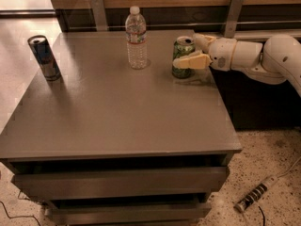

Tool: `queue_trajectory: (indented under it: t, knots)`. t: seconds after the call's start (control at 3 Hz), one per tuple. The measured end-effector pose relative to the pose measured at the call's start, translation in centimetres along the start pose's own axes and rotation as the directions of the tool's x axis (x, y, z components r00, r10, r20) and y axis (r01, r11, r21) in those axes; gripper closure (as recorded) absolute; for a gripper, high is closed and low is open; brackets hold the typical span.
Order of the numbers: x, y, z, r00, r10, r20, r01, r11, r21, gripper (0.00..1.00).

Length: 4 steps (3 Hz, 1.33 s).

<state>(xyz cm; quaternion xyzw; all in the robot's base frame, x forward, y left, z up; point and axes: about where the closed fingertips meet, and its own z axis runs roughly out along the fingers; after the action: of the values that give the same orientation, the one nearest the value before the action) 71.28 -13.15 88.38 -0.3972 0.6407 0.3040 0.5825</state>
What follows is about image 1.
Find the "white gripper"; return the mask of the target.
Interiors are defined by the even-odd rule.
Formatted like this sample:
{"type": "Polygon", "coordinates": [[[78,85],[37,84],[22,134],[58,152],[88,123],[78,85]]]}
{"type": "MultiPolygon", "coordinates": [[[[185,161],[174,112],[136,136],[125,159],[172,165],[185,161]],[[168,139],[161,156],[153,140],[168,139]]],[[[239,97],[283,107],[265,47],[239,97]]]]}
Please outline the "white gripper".
{"type": "Polygon", "coordinates": [[[227,72],[230,70],[232,55],[236,47],[236,39],[220,38],[195,33],[194,44],[197,50],[187,56],[173,60],[172,65],[178,69],[202,70],[211,64],[215,70],[227,72]]]}

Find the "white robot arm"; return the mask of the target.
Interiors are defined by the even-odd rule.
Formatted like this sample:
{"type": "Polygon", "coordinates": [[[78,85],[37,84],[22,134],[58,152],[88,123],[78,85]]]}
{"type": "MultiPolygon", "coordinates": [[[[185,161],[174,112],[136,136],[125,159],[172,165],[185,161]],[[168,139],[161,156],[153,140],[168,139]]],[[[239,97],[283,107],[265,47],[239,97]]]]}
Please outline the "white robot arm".
{"type": "Polygon", "coordinates": [[[270,85],[289,81],[301,97],[301,43],[289,35],[274,35],[265,44],[194,34],[195,51],[175,58],[176,69],[237,71],[270,85]]]}

